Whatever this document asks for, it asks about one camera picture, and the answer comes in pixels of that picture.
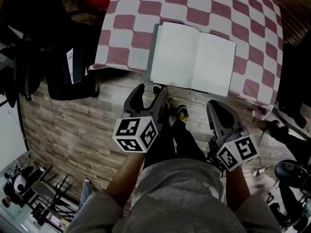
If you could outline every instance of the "table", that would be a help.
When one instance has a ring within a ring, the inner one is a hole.
[[[229,93],[264,119],[278,91],[283,32],[276,0],[111,0],[90,69],[145,72],[154,25],[182,23],[237,44]]]

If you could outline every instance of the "white label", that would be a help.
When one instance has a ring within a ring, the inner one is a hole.
[[[71,49],[67,53],[67,62],[68,62],[68,68],[69,68],[69,74],[70,74],[70,79],[71,83],[73,83],[73,49]]]

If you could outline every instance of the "forearm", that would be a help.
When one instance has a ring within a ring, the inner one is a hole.
[[[106,189],[106,192],[122,207],[134,190],[144,159],[143,153],[129,154]]]
[[[227,206],[235,211],[250,195],[242,168],[226,172]]]

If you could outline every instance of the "book page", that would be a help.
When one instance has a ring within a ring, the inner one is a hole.
[[[191,88],[199,36],[189,26],[168,22],[159,26],[150,80]]]
[[[219,36],[200,33],[192,88],[227,96],[236,44]]]

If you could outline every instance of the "gray t-shirt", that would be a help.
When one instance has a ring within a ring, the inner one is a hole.
[[[68,233],[280,233],[266,202],[249,197],[235,212],[223,202],[220,171],[191,159],[172,159],[143,170],[133,209],[122,208],[106,192],[93,194]]]

